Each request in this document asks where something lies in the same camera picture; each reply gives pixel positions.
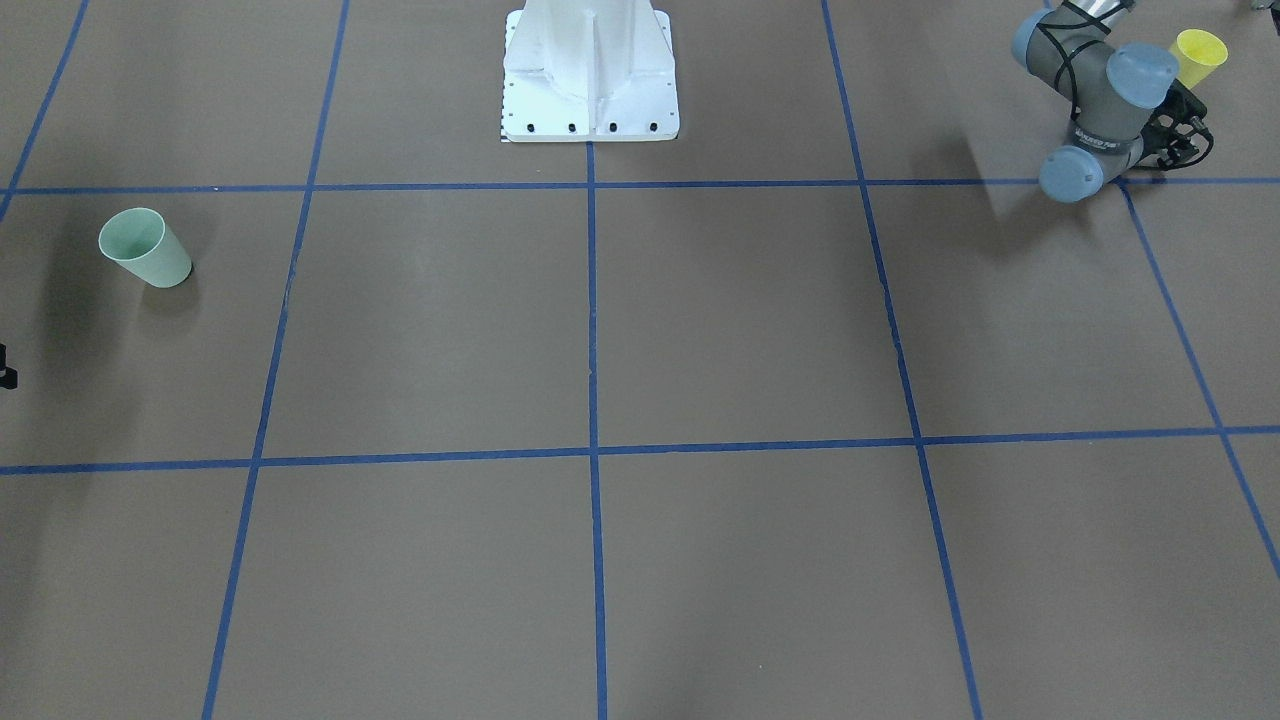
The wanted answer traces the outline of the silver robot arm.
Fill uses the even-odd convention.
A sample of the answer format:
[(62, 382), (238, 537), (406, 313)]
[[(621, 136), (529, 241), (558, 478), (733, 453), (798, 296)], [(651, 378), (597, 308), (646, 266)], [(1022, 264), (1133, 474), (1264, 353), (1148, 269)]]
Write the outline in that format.
[(1016, 28), (1015, 61), (1070, 104), (1062, 145), (1042, 161), (1039, 186), (1057, 202), (1079, 202), (1147, 156), (1142, 138), (1174, 86), (1179, 63), (1151, 44), (1108, 42), (1134, 1), (1061, 1)]

